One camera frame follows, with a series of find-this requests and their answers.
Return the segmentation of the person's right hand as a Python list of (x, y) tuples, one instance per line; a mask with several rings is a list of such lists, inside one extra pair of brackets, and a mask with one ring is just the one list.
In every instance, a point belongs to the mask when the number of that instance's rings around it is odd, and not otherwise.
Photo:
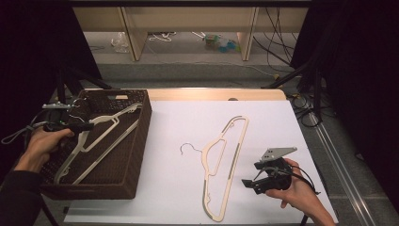
[(293, 167), (294, 176), (292, 176), (290, 186), (286, 190), (269, 189), (265, 192), (265, 195), (281, 200), (281, 208), (291, 205), (303, 212), (306, 216), (312, 217), (322, 204), (311, 187), (306, 182), (299, 179), (299, 176), (301, 176), (299, 165), (289, 158), (285, 158), (285, 161)]

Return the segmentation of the metal floor rail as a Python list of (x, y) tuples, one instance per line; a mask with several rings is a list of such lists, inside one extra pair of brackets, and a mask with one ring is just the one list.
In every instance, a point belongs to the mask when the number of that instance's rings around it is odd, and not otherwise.
[(375, 220), (371, 215), (370, 208), (366, 201), (362, 198), (359, 189), (356, 187), (347, 167), (344, 165), (337, 149), (335, 148), (326, 127), (313, 113), (310, 119), (314, 123), (315, 131), (320, 138), (328, 159), (336, 172), (340, 183), (345, 191), (346, 197), (350, 201), (361, 226), (376, 226)]

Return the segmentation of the clear plastic bag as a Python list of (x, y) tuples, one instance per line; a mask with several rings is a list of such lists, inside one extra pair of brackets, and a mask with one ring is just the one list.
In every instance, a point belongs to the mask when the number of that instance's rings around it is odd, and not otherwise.
[(124, 32), (119, 32), (111, 41), (111, 46), (117, 53), (129, 53), (129, 44)]

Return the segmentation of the black curtain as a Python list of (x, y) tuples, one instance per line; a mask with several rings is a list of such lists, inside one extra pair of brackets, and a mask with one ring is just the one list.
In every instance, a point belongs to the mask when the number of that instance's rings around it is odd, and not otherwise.
[(0, 0), (0, 184), (23, 151), (22, 129), (56, 89), (56, 77), (75, 71), (99, 78), (69, 0)]
[(341, 9), (322, 76), (343, 127), (399, 213), (399, 0), (311, 0), (292, 65), (302, 66)]

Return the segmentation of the black metal stand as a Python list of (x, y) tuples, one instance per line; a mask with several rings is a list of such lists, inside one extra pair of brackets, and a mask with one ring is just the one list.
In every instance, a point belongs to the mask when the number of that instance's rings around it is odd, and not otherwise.
[(321, 80), (322, 76), (319, 70), (318, 59), (309, 59), (302, 66), (295, 69), (293, 72), (288, 73), (281, 79), (273, 82), (271, 85), (265, 86), (266, 89), (277, 89), (281, 85), (294, 79), (297, 76), (301, 76), (296, 88), (299, 92), (313, 91), (313, 105), (312, 112), (314, 113), (317, 122), (322, 122), (321, 116)]
[(63, 67), (56, 75), (56, 90), (59, 102), (62, 104), (67, 103), (65, 89), (68, 89), (72, 95), (78, 96), (84, 89), (81, 80), (86, 80), (101, 89), (112, 89), (111, 86), (107, 85), (101, 79), (95, 78), (88, 73), (84, 73), (73, 67)]

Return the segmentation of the brown woven basket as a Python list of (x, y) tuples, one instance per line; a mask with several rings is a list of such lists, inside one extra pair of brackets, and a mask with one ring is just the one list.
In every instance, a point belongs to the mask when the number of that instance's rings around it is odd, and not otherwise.
[(152, 116), (144, 89), (83, 90), (88, 119), (70, 115), (68, 123), (91, 122), (51, 154), (40, 171), (40, 191), (53, 200), (129, 200), (136, 195)]

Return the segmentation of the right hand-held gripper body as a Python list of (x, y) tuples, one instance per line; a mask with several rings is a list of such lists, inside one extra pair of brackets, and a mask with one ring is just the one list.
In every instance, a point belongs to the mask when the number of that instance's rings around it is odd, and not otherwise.
[(260, 161), (265, 162), (266, 166), (259, 169), (259, 174), (266, 172), (267, 177), (257, 181), (260, 183), (256, 187), (257, 194), (264, 193), (269, 189), (285, 190), (290, 186), (292, 169), (283, 156), (296, 150), (297, 147), (279, 147), (268, 148), (265, 151)]

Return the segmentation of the white table sheet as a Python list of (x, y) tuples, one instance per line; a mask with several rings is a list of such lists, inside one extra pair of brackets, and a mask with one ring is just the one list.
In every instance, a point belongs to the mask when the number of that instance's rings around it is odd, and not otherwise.
[[(210, 225), (212, 220), (202, 208), (204, 170), (200, 152), (214, 140), (235, 116), (249, 119), (246, 136), (233, 176), (225, 217), (216, 226), (293, 225), (303, 215), (293, 207), (281, 208), (280, 202), (258, 195), (244, 187), (242, 179), (259, 172), (254, 164), (268, 148), (297, 147), (290, 157), (298, 162), (314, 182), (322, 204), (331, 206), (314, 166), (291, 105), (287, 101), (154, 101), (146, 149), (137, 185), (136, 197), (129, 201), (75, 201), (65, 220), (73, 224), (135, 225)], [(237, 140), (242, 124), (237, 122), (227, 134), (230, 143)], [(232, 157), (227, 146), (219, 172), (211, 179), (213, 211), (220, 207), (221, 195)]]

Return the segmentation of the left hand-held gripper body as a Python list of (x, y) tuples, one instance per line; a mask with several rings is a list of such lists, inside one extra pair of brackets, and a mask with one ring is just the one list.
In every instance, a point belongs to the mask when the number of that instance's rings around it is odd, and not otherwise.
[(71, 108), (71, 105), (62, 104), (61, 102), (44, 104), (42, 106), (42, 109), (45, 111), (43, 129), (46, 132), (55, 132), (65, 129), (67, 127), (69, 110)]

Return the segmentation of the light wooden shelf unit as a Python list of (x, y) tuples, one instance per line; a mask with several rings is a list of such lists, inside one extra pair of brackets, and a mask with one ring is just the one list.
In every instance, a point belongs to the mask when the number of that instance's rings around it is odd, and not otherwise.
[(249, 60), (253, 35), (270, 32), (279, 21), (284, 33), (298, 33), (308, 10), (284, 7), (88, 7), (73, 9), (85, 32), (123, 32), (132, 60), (140, 60), (150, 32), (234, 32), (244, 61)]

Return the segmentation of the person's left hand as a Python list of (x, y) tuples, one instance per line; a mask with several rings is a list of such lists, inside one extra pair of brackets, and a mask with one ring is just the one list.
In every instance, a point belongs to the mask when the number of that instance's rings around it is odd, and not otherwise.
[(39, 173), (42, 166), (49, 161), (50, 153), (56, 150), (60, 140), (73, 136), (74, 133), (70, 129), (45, 132), (42, 128), (38, 128), (33, 132), (26, 151), (14, 169)]

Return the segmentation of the colourful plastic toys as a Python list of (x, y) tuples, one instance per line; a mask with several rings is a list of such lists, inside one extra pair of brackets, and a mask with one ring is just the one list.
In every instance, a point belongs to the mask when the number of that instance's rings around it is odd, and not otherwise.
[(220, 53), (241, 51), (240, 46), (234, 40), (226, 39), (219, 35), (206, 34), (203, 40), (205, 41), (205, 46), (207, 48), (217, 50)]

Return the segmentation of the light wooden table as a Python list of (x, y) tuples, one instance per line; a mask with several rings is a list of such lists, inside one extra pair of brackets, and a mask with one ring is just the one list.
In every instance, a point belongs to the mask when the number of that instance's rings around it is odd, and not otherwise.
[(280, 89), (146, 89), (150, 101), (285, 101)]

